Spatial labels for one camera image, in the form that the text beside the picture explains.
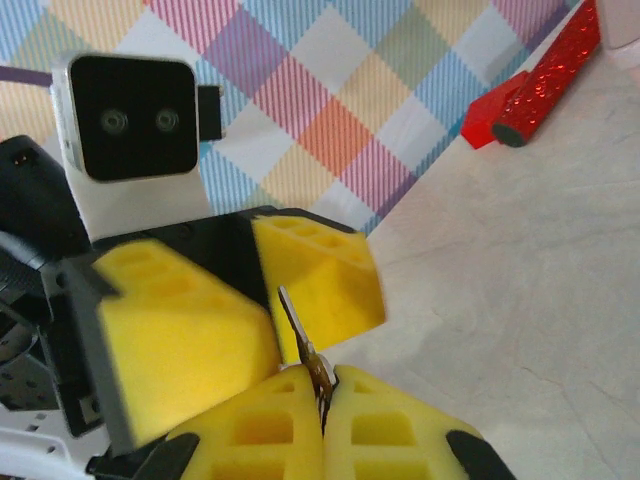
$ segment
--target purple stripe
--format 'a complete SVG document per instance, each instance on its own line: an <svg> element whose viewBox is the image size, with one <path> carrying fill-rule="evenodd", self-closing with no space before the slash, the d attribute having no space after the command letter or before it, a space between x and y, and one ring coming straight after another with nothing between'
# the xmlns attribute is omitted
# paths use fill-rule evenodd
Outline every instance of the purple stripe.
<svg viewBox="0 0 640 480"><path fill-rule="evenodd" d="M527 42L527 49L530 52L533 52L568 13L569 7L567 7L565 3L560 5L544 22L542 27L540 27L540 29L529 39Z"/></svg>
<svg viewBox="0 0 640 480"><path fill-rule="evenodd" d="M396 190L391 194L391 196L384 202L384 204L378 209L376 212L380 218L385 218L391 209L395 207L402 197L413 187L413 185L418 181L418 179L410 174L407 178L405 178L402 183L396 187Z"/></svg>
<svg viewBox="0 0 640 480"><path fill-rule="evenodd" d="M287 53L255 18L240 8L204 57L247 97L253 97Z"/></svg>
<svg viewBox="0 0 640 480"><path fill-rule="evenodd" d="M51 74L47 72L36 72L35 70L25 70L24 68L0 66L0 81L25 83L38 87L49 87L51 85Z"/></svg>
<svg viewBox="0 0 640 480"><path fill-rule="evenodd" d="M492 0L520 40L527 44L549 17L564 3L562 0Z"/></svg>

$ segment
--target red glitter object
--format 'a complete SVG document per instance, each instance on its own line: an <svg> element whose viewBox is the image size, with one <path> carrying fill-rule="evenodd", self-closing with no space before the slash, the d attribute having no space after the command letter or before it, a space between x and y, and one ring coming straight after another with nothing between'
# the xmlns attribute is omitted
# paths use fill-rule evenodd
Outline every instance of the red glitter object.
<svg viewBox="0 0 640 480"><path fill-rule="evenodd" d="M464 123L460 130L469 144L478 149L493 142L496 138L491 133L491 127L500 116L509 100L516 94L529 77L529 72L523 71L501 83L489 93L471 102Z"/></svg>
<svg viewBox="0 0 640 480"><path fill-rule="evenodd" d="M585 0L494 123L498 141L526 145L599 43L595 0Z"/></svg>

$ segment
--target checkered tablecloth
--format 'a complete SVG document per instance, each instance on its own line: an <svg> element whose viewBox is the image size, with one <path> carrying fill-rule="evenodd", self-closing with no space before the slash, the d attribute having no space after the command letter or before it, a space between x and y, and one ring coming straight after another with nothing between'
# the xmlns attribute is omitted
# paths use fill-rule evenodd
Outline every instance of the checkered tablecloth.
<svg viewBox="0 0 640 480"><path fill-rule="evenodd" d="M187 60L224 85L201 146L217 213L298 206L370 232L577 0L0 0L0 64L69 49ZM48 92L0 83L0 138L53 145Z"/></svg>

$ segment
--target white plastic part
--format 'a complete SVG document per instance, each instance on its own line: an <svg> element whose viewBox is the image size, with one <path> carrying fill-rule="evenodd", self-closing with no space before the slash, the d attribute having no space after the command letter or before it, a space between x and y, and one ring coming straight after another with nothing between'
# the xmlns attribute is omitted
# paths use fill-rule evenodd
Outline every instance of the white plastic part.
<svg viewBox="0 0 640 480"><path fill-rule="evenodd" d="M640 86L640 1L597 0L602 46Z"/></svg>
<svg viewBox="0 0 640 480"><path fill-rule="evenodd" d="M62 95L50 88L56 124L62 125ZM211 215L199 167L186 174L99 183L70 161L68 142L58 131L57 151L49 150L64 166L67 182L91 241Z"/></svg>
<svg viewBox="0 0 640 480"><path fill-rule="evenodd" d="M69 434L62 412L10 412L0 405L0 475L31 480L86 480L87 462L109 446L104 427Z"/></svg>

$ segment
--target black camera face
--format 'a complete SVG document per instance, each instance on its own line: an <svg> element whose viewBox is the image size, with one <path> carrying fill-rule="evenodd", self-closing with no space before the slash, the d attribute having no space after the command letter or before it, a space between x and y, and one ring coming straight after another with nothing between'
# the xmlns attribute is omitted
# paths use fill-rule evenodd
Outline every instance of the black camera face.
<svg viewBox="0 0 640 480"><path fill-rule="evenodd" d="M196 80L181 62L82 56L69 70L86 173L175 175L198 161Z"/></svg>

